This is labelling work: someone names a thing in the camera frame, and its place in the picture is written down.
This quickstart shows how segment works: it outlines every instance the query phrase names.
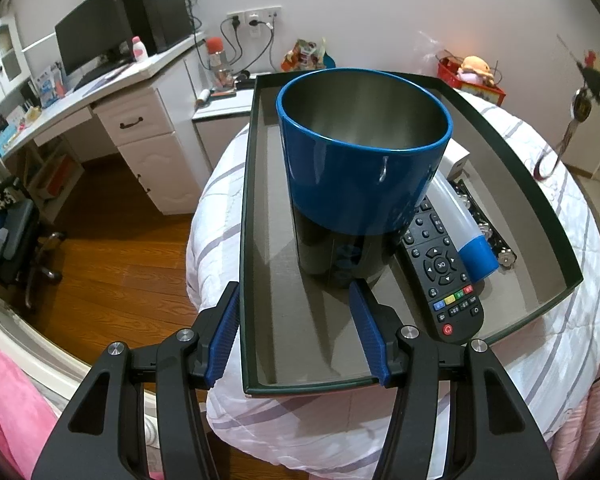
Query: striped fabric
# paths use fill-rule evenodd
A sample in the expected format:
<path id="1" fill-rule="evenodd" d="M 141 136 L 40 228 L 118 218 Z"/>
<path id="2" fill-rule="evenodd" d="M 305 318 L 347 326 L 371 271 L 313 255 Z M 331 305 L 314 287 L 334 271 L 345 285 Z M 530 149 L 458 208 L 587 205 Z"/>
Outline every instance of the striped fabric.
<path id="1" fill-rule="evenodd" d="M 464 97 L 506 138 L 531 172 L 549 150 L 531 126 L 474 96 Z M 227 148 L 205 187 L 187 249 L 187 291 L 200 309 L 214 306 L 238 280 L 247 129 Z M 544 160 L 550 168 L 551 153 Z M 494 351 L 548 440 L 587 393 L 600 362 L 600 234 L 576 183 L 559 164 L 539 184 L 567 233 L 584 280 L 545 316 L 500 341 Z M 442 475 L 448 431 L 443 384 L 429 477 Z M 211 390 L 207 417 L 223 440 L 253 456 L 314 478 L 370 479 L 391 417 L 395 391 L 381 387 L 311 397 L 248 399 L 242 391 L 240 346 Z"/>

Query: pink and white bottle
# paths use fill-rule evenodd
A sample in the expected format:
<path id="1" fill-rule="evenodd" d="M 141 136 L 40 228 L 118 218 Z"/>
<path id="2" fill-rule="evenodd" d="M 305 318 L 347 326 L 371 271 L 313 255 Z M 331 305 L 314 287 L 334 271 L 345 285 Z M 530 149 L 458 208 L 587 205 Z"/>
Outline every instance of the pink and white bottle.
<path id="1" fill-rule="evenodd" d="M 147 59 L 149 59 L 149 54 L 147 54 L 147 52 L 146 52 L 146 47 L 144 46 L 144 43 L 142 41 L 140 41 L 140 37 L 135 36 L 133 38 L 133 42 L 134 42 L 134 57 L 136 58 L 136 61 L 146 61 Z"/>

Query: remote control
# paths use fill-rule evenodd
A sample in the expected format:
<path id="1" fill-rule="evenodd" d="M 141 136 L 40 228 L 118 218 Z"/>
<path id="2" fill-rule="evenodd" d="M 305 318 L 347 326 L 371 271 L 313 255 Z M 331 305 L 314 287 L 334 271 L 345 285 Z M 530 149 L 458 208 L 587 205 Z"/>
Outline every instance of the remote control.
<path id="1" fill-rule="evenodd" d="M 462 344 L 478 333 L 484 322 L 480 299 L 464 263 L 425 198 L 398 249 L 429 335 Z"/>

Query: computer tower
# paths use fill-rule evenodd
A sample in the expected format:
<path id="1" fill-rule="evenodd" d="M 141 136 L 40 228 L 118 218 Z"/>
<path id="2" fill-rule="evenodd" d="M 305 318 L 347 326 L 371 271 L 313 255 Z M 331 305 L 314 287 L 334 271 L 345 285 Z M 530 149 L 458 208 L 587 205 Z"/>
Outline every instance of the computer tower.
<path id="1" fill-rule="evenodd" d="M 193 33 L 185 0 L 122 0 L 131 31 L 149 56 L 164 52 Z"/>

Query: plush toy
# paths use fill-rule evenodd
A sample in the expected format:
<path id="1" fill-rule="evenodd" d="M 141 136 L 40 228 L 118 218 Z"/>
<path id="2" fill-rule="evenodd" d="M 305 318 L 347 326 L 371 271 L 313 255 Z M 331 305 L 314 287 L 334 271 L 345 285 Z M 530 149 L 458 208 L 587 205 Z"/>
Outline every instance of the plush toy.
<path id="1" fill-rule="evenodd" d="M 458 77 L 467 83 L 495 86 L 489 65 L 477 56 L 464 58 L 462 65 L 458 69 Z"/>

